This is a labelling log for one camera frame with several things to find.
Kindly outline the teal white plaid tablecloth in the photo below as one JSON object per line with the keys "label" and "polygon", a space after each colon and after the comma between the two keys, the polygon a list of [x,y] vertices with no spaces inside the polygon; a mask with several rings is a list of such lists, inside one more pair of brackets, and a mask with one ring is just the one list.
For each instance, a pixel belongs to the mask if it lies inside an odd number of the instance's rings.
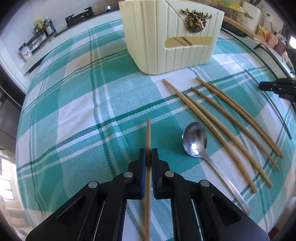
{"label": "teal white plaid tablecloth", "polygon": [[[279,157],[230,105],[195,78],[222,90],[243,107],[276,143]],[[163,75],[139,71],[126,49],[120,20],[88,30],[54,49],[41,63],[28,90],[18,125],[16,172],[25,214],[36,227],[90,181],[104,183],[127,170],[145,146],[147,119],[152,146],[170,169],[197,182],[208,179],[233,195],[202,159],[182,145],[186,126],[198,116],[167,87],[191,96],[215,116],[262,166],[269,188],[249,160],[231,144],[258,192],[253,193],[236,164],[211,131],[207,151],[251,209],[251,218],[269,232],[286,208],[295,186],[295,111],[273,96],[285,129],[259,81],[273,81],[270,67],[234,37],[221,32],[208,64]],[[194,87],[228,111],[269,152],[276,170],[253,141]]]}

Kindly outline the stainless steel spoon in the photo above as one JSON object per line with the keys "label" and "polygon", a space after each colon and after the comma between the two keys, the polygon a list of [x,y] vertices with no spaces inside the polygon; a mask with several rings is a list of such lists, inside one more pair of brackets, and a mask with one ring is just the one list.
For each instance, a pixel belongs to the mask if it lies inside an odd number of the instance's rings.
{"label": "stainless steel spoon", "polygon": [[249,215],[251,210],[239,191],[235,188],[232,182],[226,177],[222,170],[211,160],[209,157],[206,147],[207,147],[207,134],[203,124],[200,122],[190,123],[184,130],[182,135],[182,142],[185,151],[192,157],[198,157],[205,160],[212,169],[218,174],[218,176],[223,180],[226,186],[229,188],[231,193],[239,202],[243,211]]}

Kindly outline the white knife block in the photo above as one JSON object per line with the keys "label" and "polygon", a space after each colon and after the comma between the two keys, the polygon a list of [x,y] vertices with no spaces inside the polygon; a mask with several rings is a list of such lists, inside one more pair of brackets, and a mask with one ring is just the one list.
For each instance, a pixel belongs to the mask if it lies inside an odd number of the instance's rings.
{"label": "white knife block", "polygon": [[243,16],[243,25],[248,26],[248,28],[251,28],[251,26],[257,26],[261,21],[262,11],[258,7],[250,4],[248,1],[244,1],[242,7],[251,17],[253,17],[253,19],[250,19]]}

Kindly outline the white spice jar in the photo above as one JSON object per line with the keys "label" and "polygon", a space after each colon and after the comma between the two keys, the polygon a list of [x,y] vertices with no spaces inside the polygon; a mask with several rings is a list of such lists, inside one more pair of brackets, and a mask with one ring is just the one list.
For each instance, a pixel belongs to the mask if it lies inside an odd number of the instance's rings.
{"label": "white spice jar", "polygon": [[26,43],[22,44],[18,50],[25,61],[32,57],[32,53]]}

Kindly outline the black gas stove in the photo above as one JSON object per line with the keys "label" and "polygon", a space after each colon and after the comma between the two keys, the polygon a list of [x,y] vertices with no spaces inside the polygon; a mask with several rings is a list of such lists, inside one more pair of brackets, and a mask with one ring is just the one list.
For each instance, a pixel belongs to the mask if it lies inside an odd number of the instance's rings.
{"label": "black gas stove", "polygon": [[84,12],[77,14],[77,15],[70,15],[65,18],[67,27],[73,27],[74,25],[77,25],[85,20],[88,20],[94,16],[94,12],[92,7],[88,7],[85,9]]}

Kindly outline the sauce bottles cluster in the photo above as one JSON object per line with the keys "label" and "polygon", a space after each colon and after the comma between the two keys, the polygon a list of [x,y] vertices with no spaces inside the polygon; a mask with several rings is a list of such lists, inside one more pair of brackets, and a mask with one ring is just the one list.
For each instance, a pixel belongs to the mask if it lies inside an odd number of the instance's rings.
{"label": "sauce bottles cluster", "polygon": [[45,20],[42,20],[41,18],[36,18],[34,22],[34,31],[36,34],[45,34],[46,37],[49,37],[56,33],[53,22],[48,17],[46,17]]}

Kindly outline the yellow snack packet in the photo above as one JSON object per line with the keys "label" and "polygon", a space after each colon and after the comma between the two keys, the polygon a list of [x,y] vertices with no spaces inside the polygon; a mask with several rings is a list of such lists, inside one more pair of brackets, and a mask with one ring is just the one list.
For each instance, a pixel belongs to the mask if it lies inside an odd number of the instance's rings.
{"label": "yellow snack packet", "polygon": [[267,42],[269,39],[270,32],[262,25],[257,26],[256,35],[264,42]]}

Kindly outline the cream ribbed utensil holder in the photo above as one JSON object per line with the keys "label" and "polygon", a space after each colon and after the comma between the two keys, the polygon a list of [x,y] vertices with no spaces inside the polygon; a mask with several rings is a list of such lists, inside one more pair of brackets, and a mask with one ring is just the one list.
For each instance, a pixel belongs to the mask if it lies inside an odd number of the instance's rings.
{"label": "cream ribbed utensil holder", "polygon": [[127,50],[139,70],[159,75],[209,63],[224,12],[194,1],[119,1]]}

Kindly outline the wooden cutting board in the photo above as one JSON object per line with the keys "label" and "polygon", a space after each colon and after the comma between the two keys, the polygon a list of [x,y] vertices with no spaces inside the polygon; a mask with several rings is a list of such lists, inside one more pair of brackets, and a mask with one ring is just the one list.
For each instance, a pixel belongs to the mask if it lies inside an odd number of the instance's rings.
{"label": "wooden cutting board", "polygon": [[224,16],[222,28],[224,30],[227,30],[231,33],[234,33],[235,35],[239,37],[250,37],[253,40],[256,40],[257,42],[260,42],[262,44],[265,44],[266,42],[262,40],[260,37],[258,37],[254,32],[252,32],[247,27],[243,26],[242,24],[238,23],[237,21],[233,20],[232,18],[229,18],[227,16]]}

